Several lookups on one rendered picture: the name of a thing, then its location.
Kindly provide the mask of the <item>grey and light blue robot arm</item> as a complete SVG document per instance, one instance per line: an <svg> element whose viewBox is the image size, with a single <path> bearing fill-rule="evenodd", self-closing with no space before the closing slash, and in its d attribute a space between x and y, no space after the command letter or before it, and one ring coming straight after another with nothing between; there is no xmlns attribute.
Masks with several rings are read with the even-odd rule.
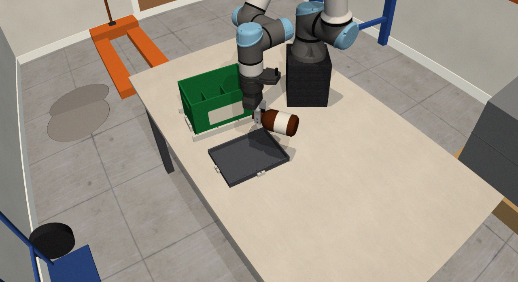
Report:
<svg viewBox="0 0 518 282"><path fill-rule="evenodd" d="M289 19L274 20L264 15L270 1L246 0L244 6L238 6L232 13L232 22L238 26L236 43L240 64L260 64L264 51L285 43L294 35ZM296 8L291 56L299 62L321 62L326 57L324 42L345 50L359 33L359 25L352 21L348 0L323 1L302 2Z"/></svg>

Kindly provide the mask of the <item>green plastic crate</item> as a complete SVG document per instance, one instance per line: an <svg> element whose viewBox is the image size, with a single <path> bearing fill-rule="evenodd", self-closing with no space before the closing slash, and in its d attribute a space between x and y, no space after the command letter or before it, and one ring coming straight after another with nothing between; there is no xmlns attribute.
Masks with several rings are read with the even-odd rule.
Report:
<svg viewBox="0 0 518 282"><path fill-rule="evenodd" d="M183 79L178 85L184 114L195 134L253 114L242 107L238 63Z"/></svg>

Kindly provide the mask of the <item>brown bottle with white label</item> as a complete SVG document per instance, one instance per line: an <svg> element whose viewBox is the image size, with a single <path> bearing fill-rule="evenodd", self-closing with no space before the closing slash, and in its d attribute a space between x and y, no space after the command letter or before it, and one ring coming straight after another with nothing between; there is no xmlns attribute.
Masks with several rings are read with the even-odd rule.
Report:
<svg viewBox="0 0 518 282"><path fill-rule="evenodd" d="M298 129L299 118L294 114L268 109L261 112L261 124L268 131L292 137Z"/></svg>

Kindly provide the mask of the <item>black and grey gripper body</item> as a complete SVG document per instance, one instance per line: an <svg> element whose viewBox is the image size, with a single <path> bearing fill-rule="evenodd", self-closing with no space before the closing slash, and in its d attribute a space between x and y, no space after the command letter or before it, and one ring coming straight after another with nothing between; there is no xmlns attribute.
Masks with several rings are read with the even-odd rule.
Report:
<svg viewBox="0 0 518 282"><path fill-rule="evenodd" d="M243 92L242 105L244 109L256 110L263 99L262 90L265 85L276 85L281 72L278 68L264 69L264 60L258 65L242 65L239 63L240 89Z"/></svg>

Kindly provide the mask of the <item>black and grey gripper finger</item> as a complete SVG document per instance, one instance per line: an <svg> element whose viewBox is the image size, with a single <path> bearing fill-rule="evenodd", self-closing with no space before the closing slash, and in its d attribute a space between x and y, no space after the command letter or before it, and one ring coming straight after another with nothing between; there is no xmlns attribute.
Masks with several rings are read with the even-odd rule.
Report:
<svg viewBox="0 0 518 282"><path fill-rule="evenodd" d="M254 112L254 123L260 125L261 124L261 109L257 108Z"/></svg>
<svg viewBox="0 0 518 282"><path fill-rule="evenodd" d="M266 112L266 101L261 100L259 108L261 109L261 112Z"/></svg>

